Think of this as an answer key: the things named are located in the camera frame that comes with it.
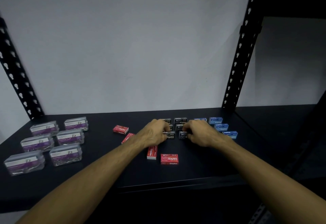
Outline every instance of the person's right hand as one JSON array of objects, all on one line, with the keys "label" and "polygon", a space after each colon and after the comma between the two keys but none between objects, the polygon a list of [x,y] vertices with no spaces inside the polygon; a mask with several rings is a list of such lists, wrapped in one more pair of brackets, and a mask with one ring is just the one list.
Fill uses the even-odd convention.
[{"label": "person's right hand", "polygon": [[185,123],[183,131],[191,130],[192,134],[187,134],[190,141],[202,147],[214,147],[222,140],[229,140],[230,137],[216,131],[205,120],[189,120]]}]

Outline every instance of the person's right arm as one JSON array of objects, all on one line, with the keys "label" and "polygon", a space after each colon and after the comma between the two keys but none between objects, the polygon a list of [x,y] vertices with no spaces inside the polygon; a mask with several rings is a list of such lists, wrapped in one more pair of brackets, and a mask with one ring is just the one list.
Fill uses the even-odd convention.
[{"label": "person's right arm", "polygon": [[217,132],[203,120],[190,120],[183,130],[191,142],[218,149],[282,223],[326,223],[326,201],[276,168]]}]

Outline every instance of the purple label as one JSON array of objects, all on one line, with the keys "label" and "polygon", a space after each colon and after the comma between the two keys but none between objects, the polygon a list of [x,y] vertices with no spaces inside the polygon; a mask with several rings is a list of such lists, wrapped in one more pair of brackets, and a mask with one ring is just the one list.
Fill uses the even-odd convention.
[{"label": "purple label", "polygon": [[24,150],[31,150],[31,149],[37,150],[38,148],[48,147],[48,146],[51,146],[50,141],[48,141],[48,142],[43,142],[43,143],[39,143],[39,144],[32,144],[32,145],[24,146],[24,147],[22,147],[22,148],[23,148]]},{"label": "purple label", "polygon": [[78,129],[78,128],[87,128],[86,123],[66,126],[66,129]]},{"label": "purple label", "polygon": [[41,135],[41,134],[49,134],[58,131],[56,127],[38,130],[38,131],[32,131],[33,135]]},{"label": "purple label", "polygon": [[10,166],[7,168],[10,172],[14,173],[17,170],[28,169],[31,167],[38,166],[39,164],[40,164],[40,162],[38,160],[35,160],[35,161],[26,162],[26,163],[19,164],[19,165]]},{"label": "purple label", "polygon": [[81,140],[82,140],[81,136],[76,136],[76,137],[58,139],[58,143],[60,143],[60,144],[73,144],[73,143],[79,142]]},{"label": "purple label", "polygon": [[80,158],[80,155],[79,155],[78,152],[76,152],[76,153],[72,153],[72,154],[68,154],[68,155],[61,155],[61,156],[51,157],[51,159],[53,161],[56,161],[56,160],[68,160],[68,159],[71,159],[71,158]]}]

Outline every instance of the hand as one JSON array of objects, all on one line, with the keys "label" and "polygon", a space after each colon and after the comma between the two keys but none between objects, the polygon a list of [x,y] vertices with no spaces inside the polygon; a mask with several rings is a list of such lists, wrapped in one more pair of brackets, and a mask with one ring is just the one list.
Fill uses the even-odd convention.
[{"label": "hand", "polygon": [[218,142],[230,139],[230,137],[216,131],[205,120],[189,120],[188,123],[184,124],[182,130],[191,130],[192,134],[188,134],[187,137],[194,144],[202,147],[216,147]]},{"label": "hand", "polygon": [[169,124],[163,119],[153,119],[136,136],[144,142],[144,148],[147,148],[156,146],[168,138],[163,131],[170,131]]}]

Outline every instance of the clear plastic box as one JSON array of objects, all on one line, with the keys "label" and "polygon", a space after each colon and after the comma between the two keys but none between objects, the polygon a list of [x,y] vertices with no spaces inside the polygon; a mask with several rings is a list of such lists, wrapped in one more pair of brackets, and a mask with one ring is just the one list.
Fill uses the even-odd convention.
[{"label": "clear plastic box", "polygon": [[39,125],[33,125],[30,130],[33,136],[45,134],[55,135],[59,132],[59,126],[57,125],[57,121],[51,121]]},{"label": "clear plastic box", "polygon": [[66,130],[82,128],[84,131],[88,131],[86,117],[67,119],[64,124]]},{"label": "clear plastic box", "polygon": [[21,141],[21,146],[24,152],[41,150],[42,152],[49,151],[55,146],[55,142],[51,134],[25,138]]},{"label": "clear plastic box", "polygon": [[54,166],[60,166],[82,160],[79,143],[55,147],[49,152]]},{"label": "clear plastic box", "polygon": [[12,155],[4,161],[11,176],[30,173],[44,168],[45,159],[41,150]]},{"label": "clear plastic box", "polygon": [[63,130],[57,134],[57,140],[59,145],[67,145],[74,143],[84,143],[84,131],[82,128]]}]

